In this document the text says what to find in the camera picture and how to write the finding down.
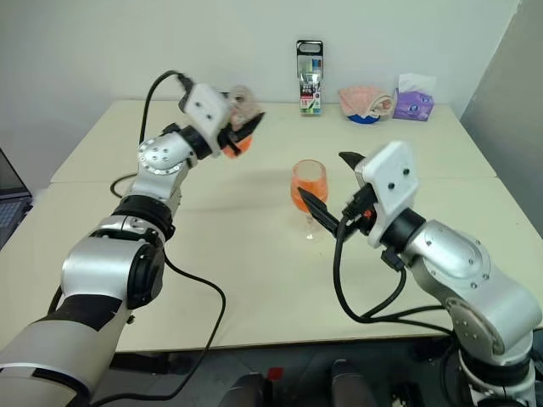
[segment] floor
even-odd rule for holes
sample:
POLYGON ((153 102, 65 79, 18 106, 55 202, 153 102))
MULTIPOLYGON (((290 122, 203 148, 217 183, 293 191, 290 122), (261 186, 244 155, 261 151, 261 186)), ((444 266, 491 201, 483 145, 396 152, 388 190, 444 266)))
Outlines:
MULTIPOLYGON (((390 390, 400 382, 418 383, 426 406, 445 405, 439 390, 439 361, 415 361, 415 343, 394 340, 216 350, 210 353, 185 389, 173 400, 120 400, 108 405, 216 407, 240 376, 253 371, 266 375, 270 368, 282 367, 283 377, 274 382, 274 399, 277 404, 297 407, 328 406, 327 374, 329 367, 337 359, 347 359, 356 365, 367 379, 379 406, 390 405, 390 390)), ((455 365, 456 361, 451 360, 451 377, 454 376, 455 365)), ((95 399, 119 392, 169 393, 182 378, 182 375, 159 376, 111 370, 104 378, 95 399)))

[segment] purple tissue box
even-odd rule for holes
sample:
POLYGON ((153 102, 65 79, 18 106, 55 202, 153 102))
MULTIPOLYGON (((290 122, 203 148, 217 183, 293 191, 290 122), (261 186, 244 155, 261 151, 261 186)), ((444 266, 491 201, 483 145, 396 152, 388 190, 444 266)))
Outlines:
POLYGON ((426 121, 432 113, 434 100, 429 95, 420 92, 398 93, 396 89, 394 97, 396 109, 393 117, 395 119, 426 121))

